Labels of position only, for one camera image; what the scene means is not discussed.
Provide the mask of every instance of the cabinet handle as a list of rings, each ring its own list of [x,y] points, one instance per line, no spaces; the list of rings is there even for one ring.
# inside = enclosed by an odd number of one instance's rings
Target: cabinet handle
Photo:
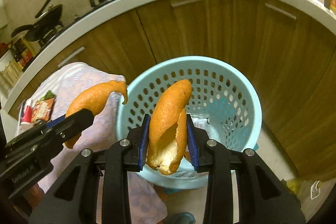
[[[74,51],[72,54],[70,54],[67,58],[65,58],[61,63],[59,63],[57,66],[63,67],[63,65],[65,63],[67,63],[71,58],[73,58],[74,56],[76,56],[77,54],[79,54],[81,51],[85,50],[85,47],[80,47],[78,50]]]
[[[194,2],[198,2],[198,1],[202,1],[202,0],[183,0],[183,1],[171,3],[171,6],[173,8],[175,8],[175,7],[179,7],[179,6],[182,6],[182,5],[186,5],[186,4],[194,3]]]
[[[275,7],[275,6],[271,5],[271,4],[268,4],[268,3],[265,3],[265,5],[266,5],[267,8],[270,8],[270,9],[272,9],[272,10],[275,10],[275,11],[277,11],[277,12],[279,12],[279,13],[282,13],[283,15],[286,15],[286,16],[290,17],[291,19],[296,20],[296,16],[290,14],[289,12],[286,12],[286,11],[284,11],[284,10],[278,8],[278,7]]]

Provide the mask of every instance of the tile floor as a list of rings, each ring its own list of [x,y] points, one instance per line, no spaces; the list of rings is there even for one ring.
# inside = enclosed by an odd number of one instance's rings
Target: tile floor
[[[266,127],[261,129],[257,144],[259,145],[257,150],[258,155],[280,180],[289,180],[295,177],[295,174],[290,165],[286,162],[285,157],[272,141]],[[232,174],[232,181],[234,194],[234,223],[236,223],[239,221],[239,208],[236,183],[234,182],[236,181],[235,174]],[[204,187],[195,190],[184,190],[169,195],[168,199],[165,200],[168,215],[180,212],[190,212],[195,216],[196,223],[202,223],[206,194],[207,188]]]

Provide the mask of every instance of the countertop edge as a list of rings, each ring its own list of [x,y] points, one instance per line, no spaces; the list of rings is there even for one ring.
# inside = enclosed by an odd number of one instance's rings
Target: countertop edge
[[[9,112],[14,102],[34,76],[58,53],[79,37],[91,31],[102,23],[124,12],[156,0],[113,0],[110,3],[91,12],[65,30],[48,45],[32,62],[12,88],[7,100],[2,98],[1,104]],[[280,0],[310,15],[336,35],[336,17],[317,0]]]

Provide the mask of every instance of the silver bolt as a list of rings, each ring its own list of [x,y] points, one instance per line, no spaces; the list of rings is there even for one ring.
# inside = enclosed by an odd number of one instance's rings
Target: silver bolt
[[[217,142],[215,140],[209,140],[207,141],[207,145],[209,146],[216,146]]]
[[[128,146],[130,144],[130,141],[127,139],[122,139],[119,143],[121,146]]]
[[[37,148],[37,144],[35,144],[32,148],[31,148],[31,152],[34,152],[35,150],[36,150],[36,148]]]
[[[90,149],[83,149],[81,154],[82,154],[83,157],[90,156],[91,150]]]
[[[251,149],[251,148],[246,149],[246,150],[245,150],[245,154],[251,157],[251,156],[254,155],[254,150]]]

